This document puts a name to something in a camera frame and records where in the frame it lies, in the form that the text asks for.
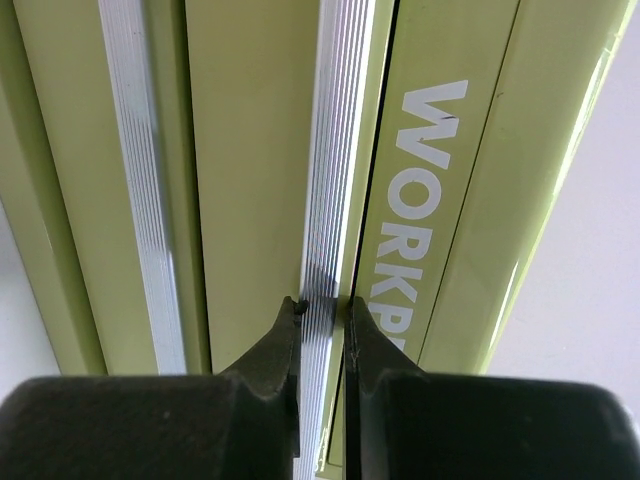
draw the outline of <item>metal channel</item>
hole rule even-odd
[[[321,0],[300,295],[301,454],[315,478],[375,0]]]
[[[141,0],[99,0],[158,373],[186,360],[173,266],[167,186]]]

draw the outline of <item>letter w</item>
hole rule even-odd
[[[432,107],[429,102],[464,98],[467,94],[468,84],[468,80],[462,80],[405,93],[402,110],[434,125],[400,130],[396,139],[396,146],[440,168],[445,170],[449,168],[451,155],[423,142],[455,137],[458,132],[459,120],[454,115]]]

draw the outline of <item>black clamp jaw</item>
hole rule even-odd
[[[306,307],[285,298],[219,375],[23,384],[0,409],[0,478],[291,479]],[[633,425],[608,392],[426,373],[361,298],[350,308],[344,478],[640,478]]]
[[[42,378],[0,409],[0,478],[290,479],[306,302],[219,375]]]

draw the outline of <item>letter o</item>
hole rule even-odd
[[[400,197],[402,187],[412,182],[421,183],[429,191],[429,198],[427,198],[427,201],[422,205],[407,205]],[[434,210],[438,208],[441,196],[442,187],[440,186],[440,180],[438,180],[438,177],[436,177],[433,172],[425,170],[424,168],[407,168],[406,170],[402,170],[393,177],[387,192],[389,206],[393,212],[407,220],[419,220],[431,215]]]

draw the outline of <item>green metal frame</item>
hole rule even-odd
[[[0,2],[0,198],[63,374],[106,373],[13,3]]]
[[[486,370],[634,6],[521,2],[422,368]]]
[[[187,2],[213,370],[297,297],[317,1]]]
[[[184,6],[144,5],[187,367],[204,373],[211,368]],[[98,2],[15,6],[108,372],[157,373]]]

